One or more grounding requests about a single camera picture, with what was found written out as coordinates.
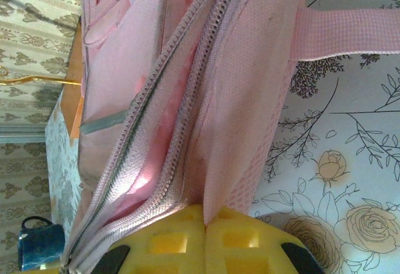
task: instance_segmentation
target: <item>handle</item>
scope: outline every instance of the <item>handle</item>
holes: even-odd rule
[[[28,228],[26,228],[25,223],[28,222],[28,221],[31,221],[31,220],[41,220],[41,221],[47,223],[49,226],[53,225],[52,221],[49,221],[48,219],[43,218],[41,216],[29,216],[24,221],[22,221],[21,228],[22,229],[28,229]]]

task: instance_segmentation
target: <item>backpack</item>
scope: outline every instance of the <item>backpack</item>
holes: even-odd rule
[[[84,190],[62,271],[189,205],[247,212],[298,61],[400,53],[400,12],[83,0]]]

